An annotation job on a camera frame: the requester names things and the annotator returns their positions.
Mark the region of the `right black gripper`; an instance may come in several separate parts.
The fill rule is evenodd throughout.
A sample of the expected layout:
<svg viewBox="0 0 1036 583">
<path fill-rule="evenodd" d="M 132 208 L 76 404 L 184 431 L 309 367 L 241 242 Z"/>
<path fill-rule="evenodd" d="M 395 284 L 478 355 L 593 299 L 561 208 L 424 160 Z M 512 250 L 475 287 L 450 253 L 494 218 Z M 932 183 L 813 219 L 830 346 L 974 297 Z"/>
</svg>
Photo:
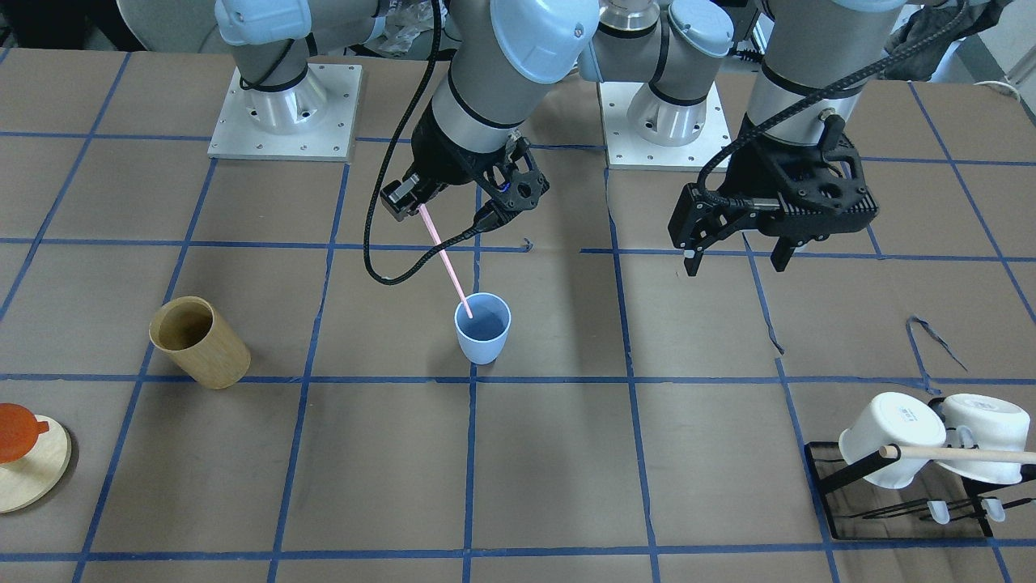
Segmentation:
<svg viewBox="0 0 1036 583">
<path fill-rule="evenodd" d="M 416 215 L 418 204 L 426 204 L 450 185 L 477 181 L 481 185 L 491 185 L 492 190 L 506 192 L 510 188 L 511 181 L 506 173 L 502 173 L 502 181 L 490 174 L 495 165 L 506 166 L 506 148 L 482 154 L 456 145 L 440 128 L 430 109 L 424 110 L 419 118 L 411 148 L 414 161 L 410 176 L 388 182 L 381 190 L 381 202 L 398 222 Z"/>
</svg>

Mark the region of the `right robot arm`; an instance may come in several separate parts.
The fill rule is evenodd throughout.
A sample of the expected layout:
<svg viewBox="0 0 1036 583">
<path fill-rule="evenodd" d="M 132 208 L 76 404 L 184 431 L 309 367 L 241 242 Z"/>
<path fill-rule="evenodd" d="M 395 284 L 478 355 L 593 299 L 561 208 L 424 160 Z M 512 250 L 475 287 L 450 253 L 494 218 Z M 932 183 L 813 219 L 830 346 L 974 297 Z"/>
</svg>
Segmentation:
<svg viewBox="0 0 1036 583">
<path fill-rule="evenodd" d="M 219 35 L 236 60 L 210 153 L 223 158 L 337 158 L 334 122 L 350 126 L 345 89 L 358 76 L 308 59 L 374 40 L 402 1 L 218 1 Z M 533 210 L 548 182 L 516 132 L 569 74 L 599 23 L 593 1 L 445 1 L 460 45 L 412 133 L 402 180 L 379 187 L 396 220 L 451 185 L 478 182 L 495 225 Z"/>
</svg>

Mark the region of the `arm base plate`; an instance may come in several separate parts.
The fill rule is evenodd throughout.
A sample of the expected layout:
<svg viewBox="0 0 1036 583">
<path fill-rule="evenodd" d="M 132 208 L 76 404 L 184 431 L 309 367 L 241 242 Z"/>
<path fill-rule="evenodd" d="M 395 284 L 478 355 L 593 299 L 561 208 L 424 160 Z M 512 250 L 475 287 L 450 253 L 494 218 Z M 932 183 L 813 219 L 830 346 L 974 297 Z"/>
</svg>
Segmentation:
<svg viewBox="0 0 1036 583">
<path fill-rule="evenodd" d="M 362 84 L 359 64 L 312 64 L 299 85 L 281 92 L 244 90 L 236 70 L 207 154 L 227 161 L 350 161 Z"/>
<path fill-rule="evenodd" d="M 612 170 L 697 172 L 730 143 L 718 88 L 703 103 L 663 103 L 644 83 L 600 83 L 598 93 Z"/>
</svg>

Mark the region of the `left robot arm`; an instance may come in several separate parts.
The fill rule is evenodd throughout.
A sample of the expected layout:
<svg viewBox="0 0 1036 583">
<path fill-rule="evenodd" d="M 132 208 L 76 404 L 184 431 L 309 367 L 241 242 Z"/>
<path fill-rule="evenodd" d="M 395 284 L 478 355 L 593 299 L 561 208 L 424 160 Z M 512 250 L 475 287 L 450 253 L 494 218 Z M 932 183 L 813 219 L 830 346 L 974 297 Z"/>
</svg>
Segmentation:
<svg viewBox="0 0 1036 583">
<path fill-rule="evenodd" d="M 845 123 L 881 66 L 877 57 L 902 8 L 900 1 L 762 1 L 774 28 L 762 51 L 737 139 L 717 190 L 707 163 L 681 190 L 669 221 L 674 247 L 696 275 L 707 247 L 740 230 L 777 240 L 775 270 L 813 240 L 859 232 L 877 217 Z M 736 43 L 735 24 L 711 1 L 604 1 L 600 23 L 578 70 L 593 82 L 638 83 L 629 118 L 651 143 L 663 119 L 699 121 L 722 59 Z"/>
</svg>

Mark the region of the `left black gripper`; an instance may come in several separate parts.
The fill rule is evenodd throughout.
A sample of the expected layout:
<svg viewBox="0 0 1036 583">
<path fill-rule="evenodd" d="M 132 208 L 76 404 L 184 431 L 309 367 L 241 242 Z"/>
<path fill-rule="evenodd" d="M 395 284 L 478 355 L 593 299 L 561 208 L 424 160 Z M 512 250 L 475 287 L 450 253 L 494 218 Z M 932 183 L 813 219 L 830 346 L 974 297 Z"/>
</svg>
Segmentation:
<svg viewBox="0 0 1036 583">
<path fill-rule="evenodd" d="M 780 273 L 802 244 L 859 232 L 876 218 L 880 207 L 844 130 L 844 119 L 832 114 L 811 144 L 762 135 L 733 152 L 717 188 L 685 185 L 669 236 L 674 247 L 683 247 L 687 275 L 697 275 L 707 247 L 737 230 L 777 237 L 771 263 Z"/>
</svg>

